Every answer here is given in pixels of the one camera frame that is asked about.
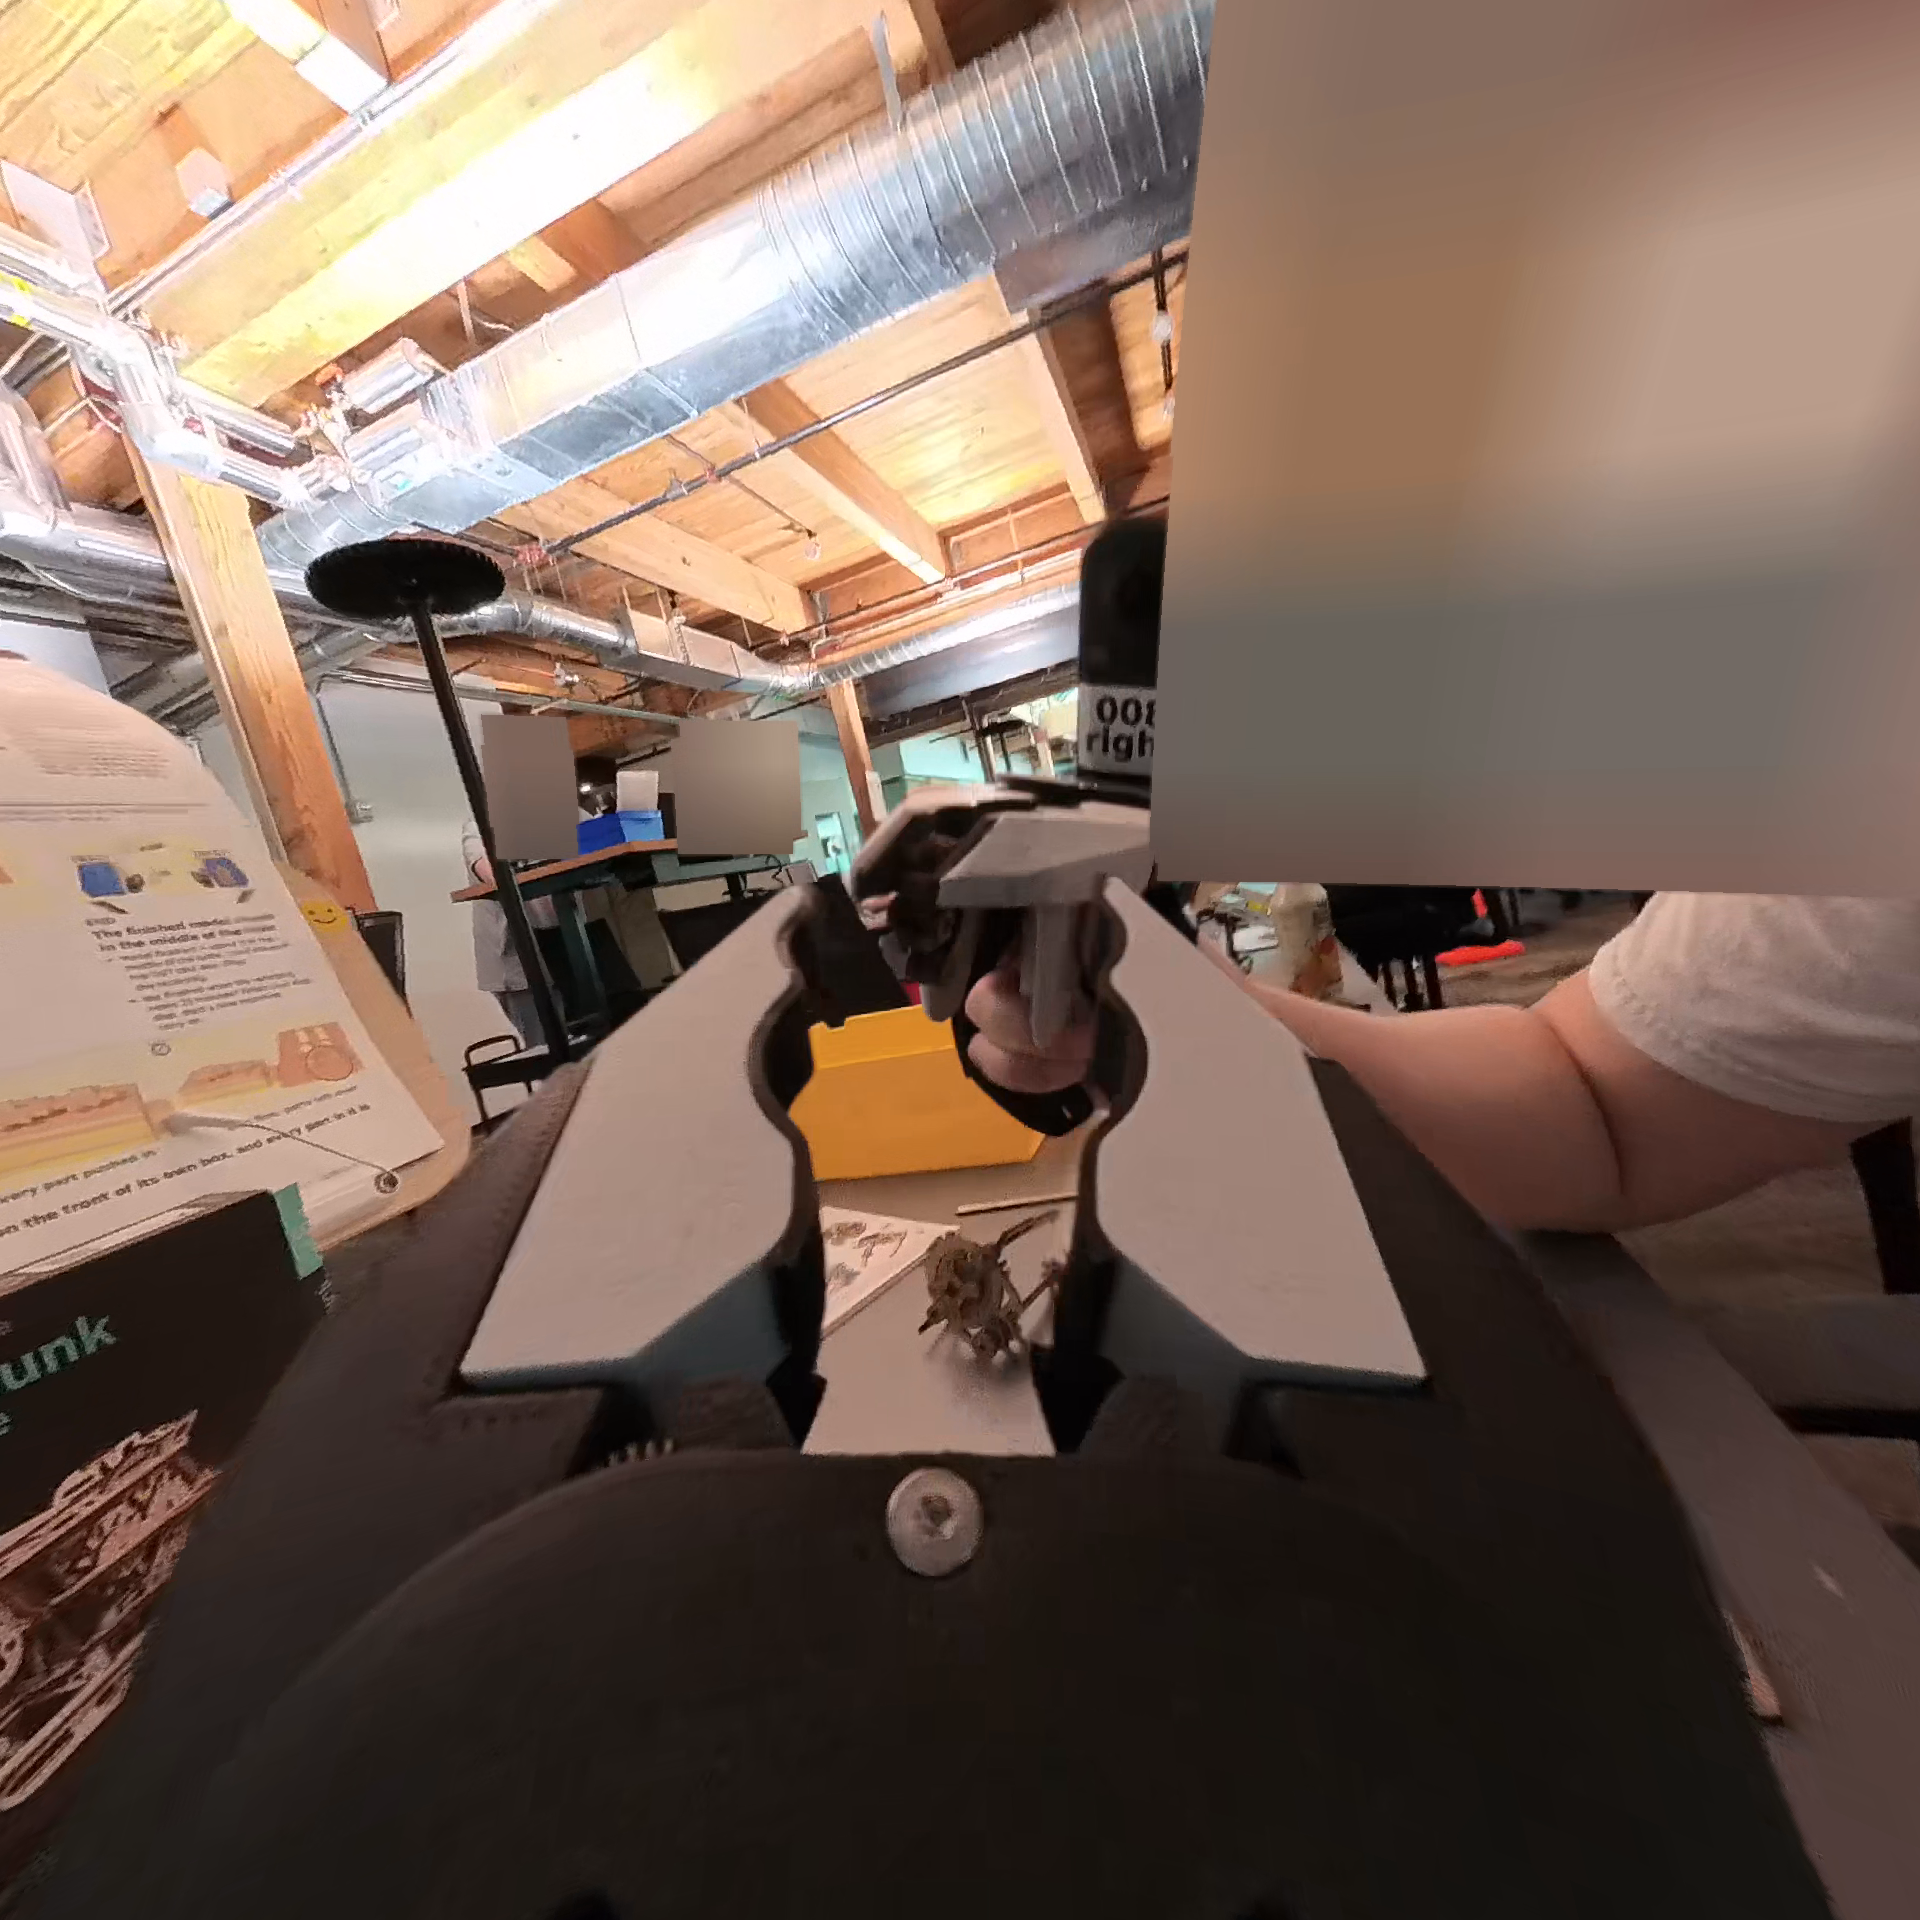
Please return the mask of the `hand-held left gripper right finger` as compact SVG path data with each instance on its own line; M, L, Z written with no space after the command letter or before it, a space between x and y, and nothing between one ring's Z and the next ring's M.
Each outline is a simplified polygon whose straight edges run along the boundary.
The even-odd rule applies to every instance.
M1119 879L1088 953L1094 1129L1045 1349L1056 1446L1127 1383L1171 1388L1214 1445L1266 1390L1422 1394L1303 1044Z

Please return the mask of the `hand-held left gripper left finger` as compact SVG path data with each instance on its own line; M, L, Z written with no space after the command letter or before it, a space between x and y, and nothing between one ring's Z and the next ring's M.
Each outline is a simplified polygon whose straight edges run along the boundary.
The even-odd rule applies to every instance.
M459 1365L483 1392L600 1388L655 1432L757 1388L790 1441L824 1398L824 1236L790 1117L823 889L781 889L589 1057Z

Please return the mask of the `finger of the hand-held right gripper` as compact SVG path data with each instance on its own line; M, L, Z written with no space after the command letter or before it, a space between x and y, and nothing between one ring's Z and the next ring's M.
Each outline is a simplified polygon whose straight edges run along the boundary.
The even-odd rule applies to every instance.
M987 823L980 839L942 879L939 905L966 910L1022 906L1032 934L1019 973L1032 1024L1068 1024L1093 1008L1093 967L1109 885L1142 890L1154 869L1148 823ZM944 978L922 980L922 1008L932 1021L960 1017L976 930L966 928Z
M1019 976L1032 934L1022 906L942 906L949 865L997 817L1043 817L1050 807L1028 790L999 784L934 784L903 800L856 853L848 879L854 912L898 978L944 978L966 928L976 930L970 978Z

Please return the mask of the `small dark wooden model part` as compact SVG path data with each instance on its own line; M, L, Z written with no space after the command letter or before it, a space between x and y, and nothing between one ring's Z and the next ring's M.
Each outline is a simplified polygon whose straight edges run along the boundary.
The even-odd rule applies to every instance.
M880 934L862 921L843 876L830 872L814 881L805 946L805 973L818 1021L843 1025L854 1017L895 1012L914 1004L882 954Z

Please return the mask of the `wooden model assembly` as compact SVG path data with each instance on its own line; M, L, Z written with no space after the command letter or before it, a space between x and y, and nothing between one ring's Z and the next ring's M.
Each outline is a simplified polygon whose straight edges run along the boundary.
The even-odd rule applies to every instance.
M987 1240L960 1232L939 1233L924 1258L928 1298L916 1333L951 1335L982 1361L1019 1356L1028 1311L1043 1301L1059 1301L1064 1258L1043 1258L1039 1277L1019 1286L1006 1255L1022 1236L1051 1224L1056 1214L1056 1206L1032 1214Z

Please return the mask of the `black model kit box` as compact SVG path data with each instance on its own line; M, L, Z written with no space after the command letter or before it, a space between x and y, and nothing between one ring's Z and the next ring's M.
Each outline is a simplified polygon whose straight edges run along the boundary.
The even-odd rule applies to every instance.
M4 1268L7 1878L69 1806L187 1533L325 1308L294 1189Z

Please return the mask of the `person's right hand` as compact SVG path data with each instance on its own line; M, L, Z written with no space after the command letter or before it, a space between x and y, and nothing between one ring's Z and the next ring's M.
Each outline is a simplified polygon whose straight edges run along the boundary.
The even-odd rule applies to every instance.
M1037 1040L1013 959L972 985L954 1031L970 1078L1024 1127L1068 1135L1094 1113L1096 1017L1078 1005L1061 1032Z

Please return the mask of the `black rolling cart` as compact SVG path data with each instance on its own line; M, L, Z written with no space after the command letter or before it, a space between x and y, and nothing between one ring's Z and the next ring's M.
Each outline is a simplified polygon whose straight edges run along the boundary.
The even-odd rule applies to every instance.
M492 1094L502 1087L522 1087L531 1094L558 1068L570 1064L570 1054L552 1054L547 1044L527 1046L522 1034L504 1031L485 1040L476 1040L463 1048L463 1081L476 1105L476 1135L488 1135L510 1116L492 1110Z

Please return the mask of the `white printed paper sheet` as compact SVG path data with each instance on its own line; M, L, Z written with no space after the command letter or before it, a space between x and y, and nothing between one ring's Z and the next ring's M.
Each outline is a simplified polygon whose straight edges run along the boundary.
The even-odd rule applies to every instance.
M821 1206L823 1337L864 1311L901 1280L924 1273L934 1242L951 1226L869 1206Z

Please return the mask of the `yellow plastic bin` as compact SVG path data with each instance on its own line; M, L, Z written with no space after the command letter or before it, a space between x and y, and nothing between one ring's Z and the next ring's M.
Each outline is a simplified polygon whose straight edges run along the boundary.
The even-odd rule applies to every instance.
M1043 1133L976 1087L922 1005L818 1021L790 1103L818 1183L1028 1164Z

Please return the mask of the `printed instruction board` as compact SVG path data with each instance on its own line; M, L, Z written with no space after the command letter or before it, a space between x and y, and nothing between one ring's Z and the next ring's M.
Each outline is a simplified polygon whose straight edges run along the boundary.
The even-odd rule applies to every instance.
M298 1189L320 1245L426 1198L448 1137L356 924L306 924L189 744L4 656L3 780L3 1268L213 1192Z

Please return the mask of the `white shirt sleeve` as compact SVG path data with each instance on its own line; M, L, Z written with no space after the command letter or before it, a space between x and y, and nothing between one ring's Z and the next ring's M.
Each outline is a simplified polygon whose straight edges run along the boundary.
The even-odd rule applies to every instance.
M1658 894L1586 969L1637 1050L1754 1108L1917 1113L1917 900Z

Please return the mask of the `black floor lamp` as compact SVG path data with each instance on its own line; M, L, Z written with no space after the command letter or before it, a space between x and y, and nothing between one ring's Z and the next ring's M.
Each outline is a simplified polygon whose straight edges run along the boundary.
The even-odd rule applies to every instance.
M495 846L485 768L461 714L439 629L440 617L463 617L495 602L504 591L501 566L459 542L398 534L327 550L306 566L304 586L327 613L340 620L414 631L469 814L483 841L493 896L526 973L526 990L533 994L544 1068L552 1071L570 1064L574 1060L570 1024L544 967L533 924L526 916L511 863Z

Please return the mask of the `silver ceiling pipes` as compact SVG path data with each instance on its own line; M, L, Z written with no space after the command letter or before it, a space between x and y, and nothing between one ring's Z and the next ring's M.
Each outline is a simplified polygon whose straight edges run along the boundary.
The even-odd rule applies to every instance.
M485 450L451 399L419 399L349 432L335 450L181 377L167 343L114 316L76 260L4 228L4 322L69 350L83 385L150 465L269 508L263 559L279 600L323 617L306 566L335 545L408 532L459 534L511 505L524 470ZM159 540L72 502L32 409L4 391L4 559L99 602L159 605L176 580Z

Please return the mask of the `wooden support post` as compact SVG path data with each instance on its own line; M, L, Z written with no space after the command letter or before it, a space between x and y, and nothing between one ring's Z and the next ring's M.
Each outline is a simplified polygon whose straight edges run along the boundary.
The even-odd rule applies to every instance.
M346 792L235 488L127 452L263 836L351 912L378 910Z

